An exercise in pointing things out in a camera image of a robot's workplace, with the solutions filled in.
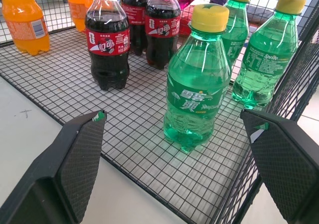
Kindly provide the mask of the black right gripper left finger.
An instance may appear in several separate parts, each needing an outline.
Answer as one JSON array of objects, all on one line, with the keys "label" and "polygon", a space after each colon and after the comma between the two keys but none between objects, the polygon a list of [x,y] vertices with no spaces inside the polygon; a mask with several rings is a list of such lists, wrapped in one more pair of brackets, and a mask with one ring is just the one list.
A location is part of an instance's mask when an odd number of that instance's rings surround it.
[{"label": "black right gripper left finger", "polygon": [[104,110],[67,122],[0,207],[0,224],[80,224],[98,173]]}]

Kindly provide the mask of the cola bottle red label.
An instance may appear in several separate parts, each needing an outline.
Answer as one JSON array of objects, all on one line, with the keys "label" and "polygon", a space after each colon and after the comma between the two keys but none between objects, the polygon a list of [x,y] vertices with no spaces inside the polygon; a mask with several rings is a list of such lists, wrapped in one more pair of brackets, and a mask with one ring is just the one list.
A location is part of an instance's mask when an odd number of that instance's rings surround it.
[{"label": "cola bottle red label", "polygon": [[130,26],[118,0],[93,0],[85,27],[93,79],[102,90],[123,89],[130,73]]},{"label": "cola bottle red label", "polygon": [[149,0],[121,0],[130,25],[130,49],[141,56],[147,48],[148,41],[145,32],[146,7]]},{"label": "cola bottle red label", "polygon": [[149,0],[145,32],[149,65],[163,69],[177,52],[181,9],[177,0]]}]

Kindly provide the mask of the orange soda bottle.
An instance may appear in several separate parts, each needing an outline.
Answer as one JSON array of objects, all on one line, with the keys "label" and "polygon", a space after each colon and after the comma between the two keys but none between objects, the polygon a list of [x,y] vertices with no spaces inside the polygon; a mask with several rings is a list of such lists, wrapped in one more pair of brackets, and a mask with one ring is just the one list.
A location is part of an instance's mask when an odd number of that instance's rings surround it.
[{"label": "orange soda bottle", "polygon": [[70,14],[76,29],[85,31],[85,16],[93,0],[68,0]]},{"label": "orange soda bottle", "polygon": [[1,1],[4,20],[17,49],[32,56],[49,51],[48,30],[36,0]]}]

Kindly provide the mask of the green Sprite bottle yellow cap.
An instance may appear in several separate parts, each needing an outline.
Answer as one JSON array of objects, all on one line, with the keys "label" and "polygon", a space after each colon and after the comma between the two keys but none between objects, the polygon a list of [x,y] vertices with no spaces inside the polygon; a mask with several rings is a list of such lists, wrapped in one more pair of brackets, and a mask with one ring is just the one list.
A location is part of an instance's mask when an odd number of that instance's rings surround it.
[{"label": "green Sprite bottle yellow cap", "polygon": [[299,46],[296,18],[306,0],[278,0],[274,14],[250,37],[232,98],[246,109],[265,107]]},{"label": "green Sprite bottle yellow cap", "polygon": [[211,138],[230,82],[231,65],[222,41],[228,17],[224,6],[196,5],[191,33],[168,64],[163,132],[185,153]]},{"label": "green Sprite bottle yellow cap", "polygon": [[229,18],[222,40],[231,66],[235,64],[249,34],[247,17],[249,2],[250,0],[228,0],[225,5],[229,9]]}]

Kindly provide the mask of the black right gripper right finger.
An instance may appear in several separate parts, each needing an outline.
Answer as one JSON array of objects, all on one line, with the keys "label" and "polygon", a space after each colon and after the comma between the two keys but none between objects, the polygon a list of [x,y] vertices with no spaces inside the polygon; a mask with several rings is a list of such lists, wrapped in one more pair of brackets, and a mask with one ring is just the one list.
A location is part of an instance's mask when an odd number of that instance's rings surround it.
[{"label": "black right gripper right finger", "polygon": [[319,224],[319,145],[296,122],[242,110],[252,154],[268,192],[288,224]]}]

